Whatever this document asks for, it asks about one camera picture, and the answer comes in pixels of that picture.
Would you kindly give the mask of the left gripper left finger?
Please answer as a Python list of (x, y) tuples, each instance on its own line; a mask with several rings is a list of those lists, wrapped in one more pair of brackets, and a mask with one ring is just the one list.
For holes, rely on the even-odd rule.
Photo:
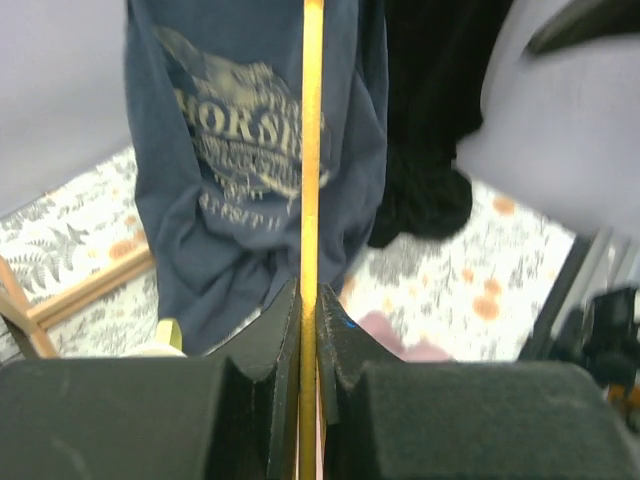
[(290, 479), (295, 281), (205, 357), (22, 360), (1, 370), (5, 479)]

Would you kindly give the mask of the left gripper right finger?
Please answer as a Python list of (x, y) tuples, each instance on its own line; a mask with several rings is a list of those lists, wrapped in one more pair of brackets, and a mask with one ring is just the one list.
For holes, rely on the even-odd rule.
[(635, 479), (591, 378), (560, 362), (409, 363), (318, 293), (328, 479)]

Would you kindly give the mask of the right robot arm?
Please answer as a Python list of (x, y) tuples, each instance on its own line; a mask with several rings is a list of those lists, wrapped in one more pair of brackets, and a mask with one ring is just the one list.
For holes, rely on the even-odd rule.
[(599, 292), (534, 330), (520, 358), (574, 364), (591, 375), (626, 426), (639, 432), (639, 286)]

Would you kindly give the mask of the yellow hanger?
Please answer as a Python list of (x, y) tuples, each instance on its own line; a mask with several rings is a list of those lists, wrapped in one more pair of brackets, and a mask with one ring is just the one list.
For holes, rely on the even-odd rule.
[(324, 3), (305, 1), (302, 65), (300, 380), (298, 477), (317, 476), (316, 303)]

